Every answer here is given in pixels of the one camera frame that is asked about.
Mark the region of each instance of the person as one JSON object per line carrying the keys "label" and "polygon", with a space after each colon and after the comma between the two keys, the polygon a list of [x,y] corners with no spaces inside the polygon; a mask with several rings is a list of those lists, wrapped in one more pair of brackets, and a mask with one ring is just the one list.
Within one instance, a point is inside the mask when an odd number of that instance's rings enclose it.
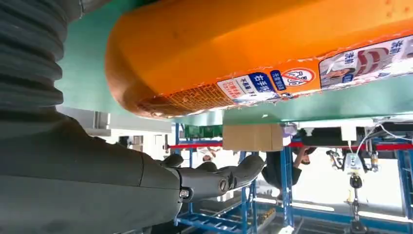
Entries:
{"label": "person", "polygon": [[[315,151],[315,148],[311,148],[308,146],[303,146],[300,148],[293,149],[293,151],[297,152],[297,157],[292,164],[292,183],[296,185],[298,179],[301,175],[301,169],[299,169],[299,165],[303,164],[310,164],[309,154]],[[262,170],[262,175],[265,181],[270,184],[271,186],[276,187],[280,190],[280,194],[278,198],[282,197],[282,182],[281,182],[281,152],[267,152],[267,166],[265,166]]]}
{"label": "person", "polygon": [[343,68],[340,70],[331,70],[327,73],[327,70],[321,73],[321,86],[326,87],[334,84],[340,84],[343,76],[354,73],[355,68]]}
{"label": "person", "polygon": [[209,162],[216,158],[217,150],[213,150],[211,147],[202,147],[197,149],[197,153],[203,154],[202,162]]}
{"label": "person", "polygon": [[[317,148],[316,147],[305,147],[305,148],[306,150],[304,152],[304,155],[301,158],[301,164],[308,165],[311,163],[309,155],[312,154]],[[293,147],[291,150],[293,153],[295,153],[295,155],[299,155],[301,149],[302,147]]]}
{"label": "person", "polygon": [[330,72],[327,73],[325,71],[325,74],[321,74],[323,79],[336,79],[336,78],[342,78],[343,76],[347,74],[352,74],[355,71],[355,68],[348,67],[348,68],[343,68],[337,71],[331,70]]}
{"label": "person", "polygon": [[62,78],[56,62],[68,24],[107,2],[0,0],[2,233],[142,230],[173,220],[183,202],[245,186],[264,166],[249,156],[216,173],[170,168],[87,135],[56,110],[63,103],[54,86]]}

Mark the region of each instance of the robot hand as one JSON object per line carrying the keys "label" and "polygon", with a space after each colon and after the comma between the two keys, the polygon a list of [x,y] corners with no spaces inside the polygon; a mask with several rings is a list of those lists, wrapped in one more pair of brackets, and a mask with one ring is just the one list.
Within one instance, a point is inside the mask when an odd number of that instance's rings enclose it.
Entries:
{"label": "robot hand", "polygon": [[171,154],[163,161],[157,160],[163,167],[179,167],[184,162],[184,158],[179,154]]}
{"label": "robot hand", "polygon": [[183,202],[224,195],[226,192],[244,187],[252,182],[264,167],[258,156],[246,157],[238,166],[207,172],[193,168],[175,170],[181,179],[180,197]]}

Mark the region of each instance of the warning label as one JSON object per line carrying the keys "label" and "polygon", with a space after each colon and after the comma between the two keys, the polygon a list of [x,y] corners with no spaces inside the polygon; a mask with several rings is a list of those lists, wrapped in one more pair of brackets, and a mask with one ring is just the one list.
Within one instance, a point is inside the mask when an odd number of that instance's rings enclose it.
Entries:
{"label": "warning label", "polygon": [[223,80],[217,84],[236,103],[264,101],[278,97],[268,75],[262,72]]}
{"label": "warning label", "polygon": [[287,86],[300,86],[311,82],[315,77],[312,70],[294,68],[282,73],[282,79]]}

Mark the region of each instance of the white cable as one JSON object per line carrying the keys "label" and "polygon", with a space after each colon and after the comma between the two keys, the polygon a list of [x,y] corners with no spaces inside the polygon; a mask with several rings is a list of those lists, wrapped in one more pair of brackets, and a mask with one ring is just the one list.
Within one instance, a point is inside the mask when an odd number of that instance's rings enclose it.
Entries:
{"label": "white cable", "polygon": [[351,141],[348,140],[347,143],[349,144],[349,148],[350,148],[351,153],[353,153],[353,149],[351,148]]}
{"label": "white cable", "polygon": [[387,134],[389,134],[389,135],[391,135],[391,136],[393,136],[393,137],[395,137],[395,138],[412,141],[412,139],[404,138],[404,137],[401,137],[401,136],[396,136],[396,135],[394,135],[393,133],[387,131],[387,130],[383,127],[382,124],[380,124],[380,127],[381,127],[381,128],[383,129],[383,131],[385,131]]}
{"label": "white cable", "polygon": [[375,129],[377,126],[380,126],[380,127],[383,129],[383,131],[385,131],[387,134],[389,134],[389,135],[391,135],[391,136],[393,136],[393,137],[395,137],[395,138],[404,139],[404,140],[409,140],[409,141],[411,141],[412,144],[413,144],[413,139],[408,139],[408,138],[404,138],[404,137],[401,137],[401,136],[396,136],[396,135],[390,133],[389,131],[387,131],[387,130],[383,127],[382,123],[388,122],[388,121],[389,121],[389,120],[385,120],[385,121],[382,121],[382,122],[378,122],[375,126],[373,126],[372,130],[369,131],[369,132],[366,134],[366,136],[363,138],[363,140],[361,140],[360,144],[358,145],[357,151],[356,151],[356,154],[357,154],[357,155],[358,155],[358,152],[360,151],[361,146],[363,145],[363,142],[367,139],[367,137],[370,136],[371,133],[373,133],[374,129]]}
{"label": "white cable", "polygon": [[373,126],[372,130],[370,130],[366,136],[363,138],[363,140],[361,140],[360,144],[357,147],[357,151],[356,151],[356,155],[358,155],[358,152],[360,151],[361,146],[363,145],[364,141],[370,136],[371,133],[373,133],[374,129],[380,125],[381,123],[377,123],[375,126]]}

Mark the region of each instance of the product label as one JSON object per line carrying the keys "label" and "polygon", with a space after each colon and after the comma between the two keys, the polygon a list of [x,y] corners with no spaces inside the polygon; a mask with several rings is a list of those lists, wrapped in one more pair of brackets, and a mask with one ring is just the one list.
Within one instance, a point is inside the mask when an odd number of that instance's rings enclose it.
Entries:
{"label": "product label", "polygon": [[283,91],[287,89],[284,83],[284,79],[282,78],[281,72],[279,70],[271,71],[270,74],[277,90]]}
{"label": "product label", "polygon": [[294,68],[282,73],[282,79],[287,86],[300,86],[314,79],[314,72],[307,68]]}
{"label": "product label", "polygon": [[217,83],[221,90],[235,103],[248,103],[277,98],[267,74],[255,72]]}
{"label": "product label", "polygon": [[322,89],[413,73],[413,36],[339,53],[321,61],[319,71]]}

